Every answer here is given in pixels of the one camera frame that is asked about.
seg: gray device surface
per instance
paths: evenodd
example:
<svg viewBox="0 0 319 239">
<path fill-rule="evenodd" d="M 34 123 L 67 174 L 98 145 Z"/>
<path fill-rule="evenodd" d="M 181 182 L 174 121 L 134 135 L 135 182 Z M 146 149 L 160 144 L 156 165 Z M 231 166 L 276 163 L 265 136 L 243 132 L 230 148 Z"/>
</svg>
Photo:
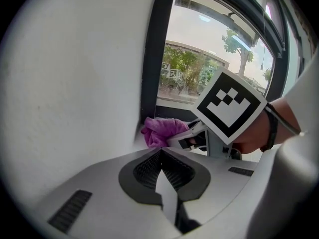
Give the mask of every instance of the gray device surface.
<svg viewBox="0 0 319 239">
<path fill-rule="evenodd" d="M 119 172 L 128 162 L 160 148 L 91 165 L 42 199 L 36 213 L 48 221 L 74 192 L 85 190 L 92 196 L 67 233 L 73 238 L 269 238 L 285 224 L 294 206 L 318 179 L 318 157 L 313 154 L 317 135 L 294 137 L 277 153 L 265 152 L 258 164 L 163 148 L 186 156 L 210 173 L 210 183 L 201 197 L 183 203 L 189 218 L 200 224 L 186 234 L 166 218 L 165 206 L 162 211 L 160 206 L 140 204 L 119 184 Z M 301 151 L 308 154 L 301 156 Z M 253 173 L 232 172 L 232 167 Z"/>
</svg>

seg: sky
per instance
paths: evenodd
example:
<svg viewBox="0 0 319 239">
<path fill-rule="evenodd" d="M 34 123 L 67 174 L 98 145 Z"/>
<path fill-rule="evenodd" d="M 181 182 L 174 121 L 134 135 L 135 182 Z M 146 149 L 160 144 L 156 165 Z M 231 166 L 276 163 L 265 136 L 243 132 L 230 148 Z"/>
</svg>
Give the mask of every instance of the sky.
<svg viewBox="0 0 319 239">
<path fill-rule="evenodd" d="M 237 73 L 240 67 L 238 52 L 229 53 L 224 50 L 227 26 L 197 11 L 174 5 L 170 14 L 166 40 L 184 43 L 198 49 L 210 52 L 227 62 L 229 70 Z M 267 87 L 263 73 L 272 68 L 273 57 L 264 43 L 258 39 L 255 47 L 251 47 L 254 60 L 247 62 L 244 75 L 254 78 L 261 86 Z M 260 70 L 264 57 L 263 70 Z"/>
</svg>

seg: building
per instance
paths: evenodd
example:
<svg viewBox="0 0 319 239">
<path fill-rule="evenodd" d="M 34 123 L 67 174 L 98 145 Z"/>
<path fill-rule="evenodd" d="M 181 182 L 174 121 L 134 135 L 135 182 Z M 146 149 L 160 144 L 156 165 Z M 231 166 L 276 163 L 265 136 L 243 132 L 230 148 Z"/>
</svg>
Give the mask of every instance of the building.
<svg viewBox="0 0 319 239">
<path fill-rule="evenodd" d="M 218 57 L 210 52 L 195 48 L 193 46 L 189 46 L 189 45 L 186 45 L 186 44 L 180 43 L 180 42 L 168 41 L 168 40 L 166 40 L 165 45 L 169 46 L 173 49 L 180 48 L 183 51 L 191 51 L 191 52 L 194 52 L 196 54 L 202 53 L 202 54 L 204 54 L 204 56 L 207 56 L 210 59 L 216 61 L 221 67 L 226 68 L 226 69 L 228 69 L 228 67 L 229 67 L 229 62 L 227 62 L 226 60 L 223 60 L 222 58 L 220 58 L 220 57 Z"/>
</svg>

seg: white wall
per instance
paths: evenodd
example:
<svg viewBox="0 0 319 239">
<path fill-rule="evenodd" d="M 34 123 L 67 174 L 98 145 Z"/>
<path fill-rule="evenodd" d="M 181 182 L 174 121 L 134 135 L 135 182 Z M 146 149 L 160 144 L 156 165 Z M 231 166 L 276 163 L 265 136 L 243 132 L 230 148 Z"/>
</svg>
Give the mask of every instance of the white wall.
<svg viewBox="0 0 319 239">
<path fill-rule="evenodd" d="M 1 164 L 27 207 L 132 151 L 153 0 L 29 0 L 0 57 Z"/>
</svg>

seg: vent grille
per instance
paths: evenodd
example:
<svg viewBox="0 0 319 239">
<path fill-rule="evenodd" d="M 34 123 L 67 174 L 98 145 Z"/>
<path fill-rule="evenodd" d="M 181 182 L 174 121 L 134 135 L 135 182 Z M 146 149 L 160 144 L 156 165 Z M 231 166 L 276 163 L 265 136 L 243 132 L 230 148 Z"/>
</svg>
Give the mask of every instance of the vent grille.
<svg viewBox="0 0 319 239">
<path fill-rule="evenodd" d="M 228 169 L 228 171 L 233 172 L 233 173 L 238 173 L 238 174 L 242 174 L 242 175 L 246 175 L 246 176 L 252 176 L 254 171 L 252 170 L 248 170 L 248 169 L 244 169 L 244 168 L 239 168 L 239 167 L 231 167 Z"/>
<path fill-rule="evenodd" d="M 76 191 L 56 214 L 49 219 L 48 223 L 61 232 L 67 233 L 91 196 L 91 192 L 84 190 Z"/>
<path fill-rule="evenodd" d="M 160 151 L 141 164 L 133 171 L 136 180 L 143 186 L 155 190 L 161 170 Z"/>
<path fill-rule="evenodd" d="M 163 172 L 176 191 L 185 186 L 195 176 L 193 168 L 168 153 L 162 156 L 162 162 Z"/>
</svg>

